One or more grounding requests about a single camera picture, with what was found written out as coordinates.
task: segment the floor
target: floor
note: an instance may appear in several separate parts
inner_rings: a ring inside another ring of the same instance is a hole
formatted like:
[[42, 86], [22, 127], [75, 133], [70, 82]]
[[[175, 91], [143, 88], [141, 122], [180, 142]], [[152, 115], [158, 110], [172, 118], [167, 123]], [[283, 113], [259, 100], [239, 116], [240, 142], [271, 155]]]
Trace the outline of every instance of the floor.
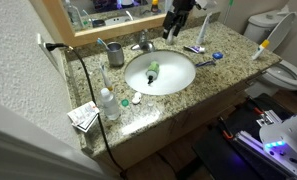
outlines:
[[[282, 106], [297, 113], [297, 93], [278, 91], [273, 98]], [[228, 116], [233, 109], [223, 116]], [[129, 180], [176, 180], [175, 172], [179, 172], [189, 162], [196, 158], [191, 146], [208, 131], [207, 126], [201, 126], [172, 144], [152, 154], [135, 166], [128, 169]], [[211, 180], [210, 174], [200, 167], [188, 180]]]

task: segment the electrical outlet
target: electrical outlet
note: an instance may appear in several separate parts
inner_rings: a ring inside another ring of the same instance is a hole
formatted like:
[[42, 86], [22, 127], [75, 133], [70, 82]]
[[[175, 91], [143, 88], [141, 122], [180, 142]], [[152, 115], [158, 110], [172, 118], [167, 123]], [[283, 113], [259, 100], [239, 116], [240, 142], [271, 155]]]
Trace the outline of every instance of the electrical outlet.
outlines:
[[48, 49], [46, 48], [46, 42], [44, 41], [44, 39], [41, 37], [39, 33], [37, 33], [37, 43], [39, 47], [42, 49], [42, 51], [46, 54], [46, 56], [48, 57], [52, 65], [54, 65], [54, 67], [59, 71], [58, 63], [55, 57], [51, 54], [50, 51], [48, 51]]

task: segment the mirror frame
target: mirror frame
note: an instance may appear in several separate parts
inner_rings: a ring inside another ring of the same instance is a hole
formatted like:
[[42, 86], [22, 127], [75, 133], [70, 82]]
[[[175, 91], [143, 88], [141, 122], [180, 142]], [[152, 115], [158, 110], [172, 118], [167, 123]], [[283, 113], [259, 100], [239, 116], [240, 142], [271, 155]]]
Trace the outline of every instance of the mirror frame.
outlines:
[[166, 16], [166, 14], [160, 14], [122, 24], [75, 32], [61, 0], [30, 0], [30, 2], [53, 39], [73, 47], [96, 42], [98, 37], [105, 40], [143, 29], [160, 27]]

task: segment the backsplash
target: backsplash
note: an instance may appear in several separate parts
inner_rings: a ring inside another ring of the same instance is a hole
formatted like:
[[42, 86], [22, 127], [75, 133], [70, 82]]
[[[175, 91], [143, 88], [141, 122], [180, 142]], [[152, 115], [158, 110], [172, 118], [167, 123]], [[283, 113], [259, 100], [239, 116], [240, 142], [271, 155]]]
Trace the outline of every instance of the backsplash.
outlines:
[[[214, 13], [211, 17], [210, 22], [217, 21], [219, 18], [219, 15], [220, 15], [220, 12]], [[187, 20], [185, 26], [183, 28], [181, 28], [181, 31], [185, 30], [185, 29], [194, 28], [197, 26], [201, 27], [205, 17], [206, 16], [198, 17], [198, 18], [189, 18]], [[148, 29], [147, 36], [148, 36], [148, 39], [154, 39], [157, 37], [161, 37], [162, 33], [163, 33], [163, 27], [158, 27], [158, 28]], [[136, 44], [138, 42], [138, 39], [139, 39], [139, 34], [132, 33], [132, 34], [124, 35], [124, 36], [118, 36], [115, 38], [107, 39], [107, 40], [105, 40], [105, 42], [106, 43], [119, 42], [122, 46], [128, 46], [131, 44]], [[92, 56], [94, 54], [99, 54], [99, 53], [102, 53], [105, 51], [105, 48], [102, 45], [98, 45], [96, 42], [86, 44], [83, 46], [78, 46], [78, 47], [75, 47], [75, 49], [78, 51], [78, 53], [80, 54], [81, 57], [88, 57], [88, 56]], [[73, 53], [67, 53], [66, 51], [65, 51], [65, 56], [66, 56], [67, 61], [72, 61], [72, 60], [77, 59], [77, 57]]]

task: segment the toilet tank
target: toilet tank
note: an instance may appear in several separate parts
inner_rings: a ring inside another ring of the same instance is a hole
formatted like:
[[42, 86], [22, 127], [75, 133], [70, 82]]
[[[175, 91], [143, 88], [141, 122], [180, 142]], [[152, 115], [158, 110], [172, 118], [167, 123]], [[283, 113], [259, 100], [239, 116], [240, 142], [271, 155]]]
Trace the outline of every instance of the toilet tank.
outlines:
[[248, 25], [244, 36], [257, 44], [261, 44], [282, 20], [283, 17], [278, 16], [278, 12], [280, 12], [280, 10], [269, 11], [251, 16], [248, 19]]

